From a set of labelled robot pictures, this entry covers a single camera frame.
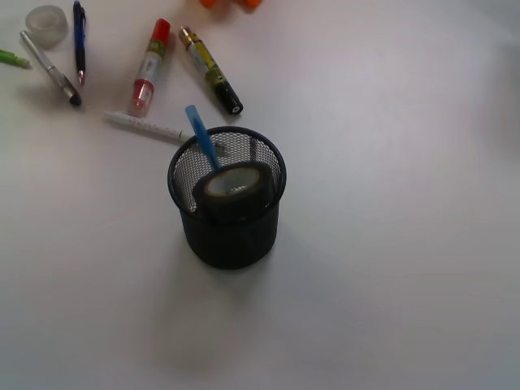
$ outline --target red cap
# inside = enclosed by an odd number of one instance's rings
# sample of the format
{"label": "red cap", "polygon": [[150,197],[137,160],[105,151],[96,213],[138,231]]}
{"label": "red cap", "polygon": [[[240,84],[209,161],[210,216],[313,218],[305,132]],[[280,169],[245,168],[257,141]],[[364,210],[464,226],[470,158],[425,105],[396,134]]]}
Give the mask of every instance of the red cap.
{"label": "red cap", "polygon": [[165,46],[167,46],[168,39],[170,38],[170,27],[170,24],[166,20],[159,19],[155,24],[152,39],[161,41]]}

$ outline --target blue pen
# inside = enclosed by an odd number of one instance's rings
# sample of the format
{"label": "blue pen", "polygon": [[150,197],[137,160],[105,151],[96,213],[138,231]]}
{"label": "blue pen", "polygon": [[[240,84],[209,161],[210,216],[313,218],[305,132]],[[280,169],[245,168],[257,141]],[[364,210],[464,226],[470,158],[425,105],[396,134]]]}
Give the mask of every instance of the blue pen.
{"label": "blue pen", "polygon": [[211,165],[211,169],[216,171],[221,167],[220,161],[217,158],[215,147],[211,142],[210,136],[204,127],[201,116],[198,114],[197,108],[193,105],[186,107],[186,115],[188,116],[189,122],[192,124],[193,131],[197,136],[198,144],[201,146],[202,153],[208,158],[208,162]]}
{"label": "blue pen", "polygon": [[80,77],[80,84],[85,83],[85,25],[87,18],[85,16],[85,10],[81,6],[80,2],[74,2],[72,7],[74,14],[74,44],[76,52],[76,69],[78,76]]}

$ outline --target tape roll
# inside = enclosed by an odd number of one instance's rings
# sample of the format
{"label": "tape roll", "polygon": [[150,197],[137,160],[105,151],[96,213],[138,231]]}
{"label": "tape roll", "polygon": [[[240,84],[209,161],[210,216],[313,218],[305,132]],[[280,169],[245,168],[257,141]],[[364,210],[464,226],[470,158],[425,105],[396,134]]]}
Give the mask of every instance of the tape roll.
{"label": "tape roll", "polygon": [[201,217],[236,223],[257,217],[275,196],[271,169],[264,162],[238,162],[202,177],[193,187]]}
{"label": "tape roll", "polygon": [[65,12],[59,6],[39,6],[28,13],[25,25],[31,37],[48,49],[63,40],[68,33]]}

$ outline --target pen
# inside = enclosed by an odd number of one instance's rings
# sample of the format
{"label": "pen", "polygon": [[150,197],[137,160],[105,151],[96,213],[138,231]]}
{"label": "pen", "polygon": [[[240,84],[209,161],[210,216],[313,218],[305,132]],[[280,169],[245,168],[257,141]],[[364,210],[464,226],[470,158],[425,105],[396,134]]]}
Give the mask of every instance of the pen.
{"label": "pen", "polygon": [[219,65],[217,65],[206,48],[206,45],[204,45],[204,42],[189,27],[180,28],[179,38],[184,44],[186,51],[191,55],[193,63],[201,73],[201,76],[209,83],[228,114],[240,114],[244,106],[235,91],[233,91],[233,88],[231,88],[228,79],[220,70]]}
{"label": "pen", "polygon": [[16,67],[29,67],[31,65],[28,59],[16,57],[14,53],[5,50],[0,50],[0,63],[8,63]]}
{"label": "pen", "polygon": [[79,106],[81,104],[81,96],[78,94],[78,91],[76,91],[76,89],[74,88],[74,85],[72,85],[68,78],[65,77],[65,75],[61,73],[58,69],[56,69],[56,67],[47,58],[47,56],[43,54],[40,49],[38,49],[38,47],[33,42],[33,39],[27,31],[22,31],[20,33],[20,36],[22,37],[22,39],[24,39],[28,48],[32,51],[32,53],[40,63],[41,67],[43,67],[47,71],[52,81],[63,91],[63,93],[65,93],[65,95],[69,99],[69,102],[73,106]]}
{"label": "pen", "polygon": [[[122,124],[123,126],[129,126],[130,128],[137,128],[139,130],[143,130],[145,132],[152,132],[154,134],[158,134],[160,136],[168,137],[173,140],[177,140],[180,142],[186,142],[195,134],[192,132],[186,132],[184,130],[177,130],[175,128],[170,128],[168,126],[162,126],[160,124],[156,124],[154,122],[150,122],[147,119],[136,118],[135,116],[126,115],[123,112],[117,111],[106,111],[105,118],[110,120],[115,124]],[[215,149],[217,150],[217,156],[219,157],[227,157],[227,147],[219,142],[215,142]]]}
{"label": "pen", "polygon": [[74,14],[74,44],[76,52],[76,69],[78,71],[78,77],[80,78],[80,84],[85,83],[85,25],[87,18],[85,16],[85,9],[81,6],[80,2],[75,1],[72,7]]}
{"label": "pen", "polygon": [[197,136],[197,141],[201,146],[202,153],[208,158],[208,163],[210,163],[211,169],[214,171],[218,170],[222,165],[217,157],[215,146],[213,145],[206,127],[202,122],[201,116],[198,114],[197,108],[192,104],[191,106],[187,106],[184,110],[186,111],[189,122]]}

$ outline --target mesh cup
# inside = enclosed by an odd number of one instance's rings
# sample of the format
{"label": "mesh cup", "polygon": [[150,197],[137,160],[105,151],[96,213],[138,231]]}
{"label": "mesh cup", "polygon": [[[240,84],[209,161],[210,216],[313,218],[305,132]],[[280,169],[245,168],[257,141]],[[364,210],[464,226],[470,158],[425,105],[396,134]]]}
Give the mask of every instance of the mesh cup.
{"label": "mesh cup", "polygon": [[247,161],[266,163],[275,186],[273,202],[255,219],[230,225],[212,224],[200,217],[192,191],[195,184],[211,172],[197,138],[187,140],[175,153],[168,170],[168,189],[179,207],[184,233],[192,251],[207,264],[221,269],[247,267],[263,258],[275,243],[280,198],[284,194],[285,163],[280,152],[263,135],[233,126],[208,131],[223,152],[223,166]]}

